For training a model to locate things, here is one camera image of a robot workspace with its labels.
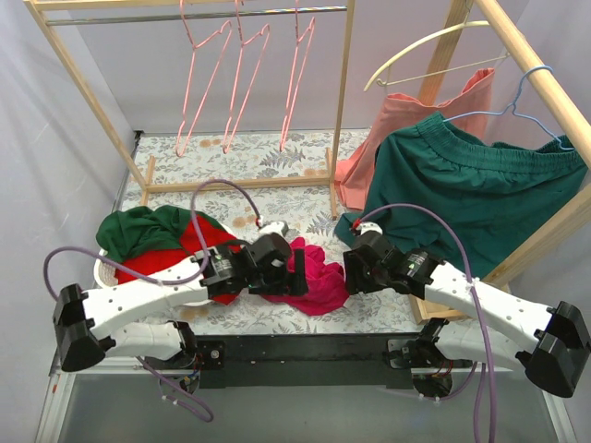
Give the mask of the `magenta t shirt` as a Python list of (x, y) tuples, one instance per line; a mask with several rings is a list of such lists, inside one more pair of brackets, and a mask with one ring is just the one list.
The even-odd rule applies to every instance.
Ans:
[(304, 251), (308, 292), (302, 296), (263, 295), (263, 298), (271, 303), (287, 304), (311, 317), (343, 307), (349, 298), (344, 268), (336, 262), (326, 263), (324, 250), (318, 245), (307, 244), (303, 237), (297, 237), (290, 246), (293, 251)]

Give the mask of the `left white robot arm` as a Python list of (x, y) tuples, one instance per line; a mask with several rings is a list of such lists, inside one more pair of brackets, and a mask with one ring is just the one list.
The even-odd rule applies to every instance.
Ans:
[(71, 284), (53, 313), (61, 368), (73, 373), (108, 357), (150, 357), (178, 369), (207, 364), (208, 351), (190, 326), (144, 318), (180, 305), (207, 304), (221, 295), (303, 296), (308, 292), (303, 249), (278, 233), (254, 243), (230, 242), (187, 257), (171, 268), (100, 289)]

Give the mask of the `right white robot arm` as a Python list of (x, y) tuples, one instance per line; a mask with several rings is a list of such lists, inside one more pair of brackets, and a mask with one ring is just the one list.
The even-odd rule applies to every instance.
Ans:
[(452, 360), (522, 369), (538, 388), (571, 398), (590, 356), (590, 333), (581, 311), (559, 302), (533, 303), (469, 279), (453, 264), (424, 249), (402, 252), (377, 231), (357, 237), (344, 252), (349, 293), (393, 289), (446, 305), (470, 319), (434, 317), (415, 339), (390, 345), (399, 367), (439, 366)]

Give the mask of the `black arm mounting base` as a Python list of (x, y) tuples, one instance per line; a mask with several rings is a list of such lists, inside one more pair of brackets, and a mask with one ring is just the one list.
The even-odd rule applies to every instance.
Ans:
[(445, 396), (454, 369), (418, 333), (210, 335), (194, 340), (196, 354), (148, 358), (156, 370), (196, 371), (202, 389), (382, 386), (425, 389)]

